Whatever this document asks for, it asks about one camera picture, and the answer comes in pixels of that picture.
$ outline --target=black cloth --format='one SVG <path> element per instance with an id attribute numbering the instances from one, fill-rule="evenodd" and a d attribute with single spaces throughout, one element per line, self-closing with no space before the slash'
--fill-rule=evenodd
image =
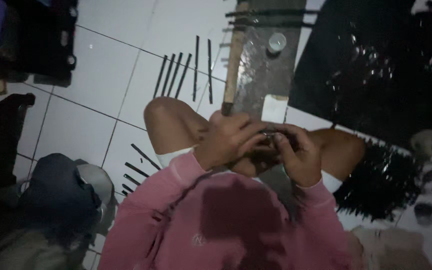
<path id="1" fill-rule="evenodd" d="M 20 200 L 25 227 L 42 229 L 64 247 L 89 236 L 99 221 L 101 200 L 93 186 L 77 176 L 76 162 L 63 154 L 39 159 Z"/>

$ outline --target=metal object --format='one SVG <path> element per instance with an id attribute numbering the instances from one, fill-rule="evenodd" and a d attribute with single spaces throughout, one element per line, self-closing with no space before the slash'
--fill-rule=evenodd
<path id="1" fill-rule="evenodd" d="M 78 10 L 76 10 L 76 8 L 75 7 L 70 7 L 69 8 L 69 15 L 71 16 L 71 17 L 77 17 L 78 16 Z"/>
<path id="2" fill-rule="evenodd" d="M 230 25 L 234 25 L 235 27 L 255 27 L 255 28 L 312 28 L 315 25 L 311 23 L 305 23 L 301 21 L 282 21 L 282 22 L 259 22 L 259 21 L 251 21 L 248 19 L 237 19 L 235 21 L 228 22 Z"/>
<path id="3" fill-rule="evenodd" d="M 192 56 L 193 55 L 189 53 L 188 59 L 186 60 L 186 65 L 184 66 L 183 75 L 181 75 L 181 79 L 179 80 L 179 85 L 177 86 L 176 95 L 174 96 L 175 99 L 178 99 L 178 96 L 180 95 L 180 90 L 181 90 L 181 86 L 183 85 L 184 76 L 186 75 L 186 71 L 188 70 L 188 66 Z"/>
<path id="4" fill-rule="evenodd" d="M 132 190 L 131 188 L 129 188 L 127 185 L 125 185 L 125 184 L 123 184 L 123 187 L 127 190 L 127 191 L 129 191 L 129 192 L 131 192 L 131 193 L 133 193 L 134 192 L 134 190 Z"/>
<path id="5" fill-rule="evenodd" d="M 236 16 L 302 16 L 305 14 L 318 14 L 319 10 L 311 9 L 268 9 L 268 10 L 256 10 L 251 9 L 248 11 L 240 12 L 229 12 L 226 13 L 226 17 Z"/>
<path id="6" fill-rule="evenodd" d="M 171 89 L 173 88 L 174 80 L 176 79 L 176 75 L 178 74 L 178 69 L 180 68 L 181 58 L 183 58 L 183 53 L 179 53 L 179 57 L 177 58 L 176 68 L 174 69 L 173 78 L 171 79 L 171 83 L 169 84 L 169 89 L 167 90 L 167 96 L 169 97 L 171 94 Z"/>
<path id="7" fill-rule="evenodd" d="M 158 93 L 159 83 L 161 82 L 161 77 L 163 76 L 164 66 L 166 65 L 166 60 L 168 60 L 167 55 L 164 56 L 163 64 L 161 65 L 161 70 L 159 71 L 159 76 L 157 78 L 156 88 L 154 89 L 153 99 L 156 98 L 156 94 Z"/>
<path id="8" fill-rule="evenodd" d="M 68 64 L 69 65 L 74 65 L 76 63 L 76 59 L 73 55 L 69 55 L 68 56 Z"/>
<path id="9" fill-rule="evenodd" d="M 166 91 L 166 85 L 168 84 L 168 80 L 170 79 L 171 69 L 173 68 L 174 57 L 176 55 L 173 53 L 171 56 L 171 61 L 169 62 L 169 67 L 167 68 L 166 79 L 164 80 L 163 91 L 161 91 L 161 96 L 164 96 L 164 92 Z"/>
<path id="10" fill-rule="evenodd" d="M 211 82 L 211 40 L 208 39 L 208 76 L 209 76 L 209 104 L 213 104 L 213 83 Z"/>
<path id="11" fill-rule="evenodd" d="M 199 36 L 196 36 L 196 57 L 194 63 L 194 85 L 192 88 L 192 101 L 196 101 L 196 82 L 198 81 L 198 55 L 199 55 Z"/>
<path id="12" fill-rule="evenodd" d="M 140 175 L 142 175 L 144 177 L 149 177 L 149 175 L 147 173 L 136 168 L 135 166 L 131 165 L 130 163 L 124 163 L 124 165 L 126 165 L 126 167 L 128 167 L 129 169 L 134 170 L 135 172 L 139 173 Z"/>
<path id="13" fill-rule="evenodd" d="M 134 148 L 134 150 L 136 150 L 136 151 L 138 151 L 138 153 L 145 159 L 145 160 L 147 160 L 147 161 L 149 161 L 149 163 L 151 163 L 151 165 L 153 165 L 154 166 L 154 168 L 156 168 L 156 169 L 158 169 L 158 170 L 160 170 L 161 168 L 159 168 L 159 166 L 156 164 L 156 163 L 154 163 L 145 153 L 143 153 L 142 151 L 141 151 L 141 149 L 139 149 L 135 144 L 131 144 L 131 146 Z"/>
<path id="14" fill-rule="evenodd" d="M 127 175 L 127 174 L 124 174 L 123 176 L 124 176 L 124 178 L 128 179 L 128 180 L 131 181 L 133 184 L 135 184 L 136 186 L 141 185 L 140 182 L 136 181 L 136 180 L 133 179 L 131 176 L 129 176 L 129 175 Z"/>

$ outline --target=leg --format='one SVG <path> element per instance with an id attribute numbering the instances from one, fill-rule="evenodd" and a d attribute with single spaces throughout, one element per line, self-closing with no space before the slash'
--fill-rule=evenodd
<path id="1" fill-rule="evenodd" d="M 158 155 L 198 144 L 209 126 L 188 104 L 171 97 L 158 97 L 149 102 L 144 109 L 144 122 Z"/>
<path id="2" fill-rule="evenodd" d="M 321 168 L 344 181 L 364 156 L 361 138 L 336 129 L 309 132 L 309 137 L 321 147 Z"/>

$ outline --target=hand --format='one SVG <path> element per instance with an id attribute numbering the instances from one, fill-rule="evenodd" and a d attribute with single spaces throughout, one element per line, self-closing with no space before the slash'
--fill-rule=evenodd
<path id="1" fill-rule="evenodd" d="M 276 133 L 274 136 L 286 174 L 300 187 L 311 187 L 317 184 L 321 180 L 320 148 L 301 127 L 278 124 L 275 128 L 289 137 L 288 139 L 281 133 Z M 290 141 L 296 141 L 297 145 L 291 145 Z"/>
<path id="2" fill-rule="evenodd" d="M 209 119 L 209 125 L 207 136 L 194 150 L 196 160 L 205 171 L 241 158 L 266 139 L 266 135 L 258 132 L 267 124 L 251 121 L 247 113 L 226 117 L 216 111 Z"/>

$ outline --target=person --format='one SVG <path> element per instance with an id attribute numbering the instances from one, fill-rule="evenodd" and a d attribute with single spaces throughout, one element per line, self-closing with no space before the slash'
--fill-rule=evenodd
<path id="1" fill-rule="evenodd" d="M 268 123 L 219 111 L 207 121 L 168 97 L 150 102 L 144 120 L 165 168 L 120 204 L 100 270 L 351 268 L 348 239 L 322 175 L 344 180 L 363 157 L 360 139 L 278 124 L 268 146 L 261 132 Z M 274 162 L 253 158 L 272 147 Z M 295 220 L 275 192 L 253 179 L 278 162 L 294 183 Z"/>

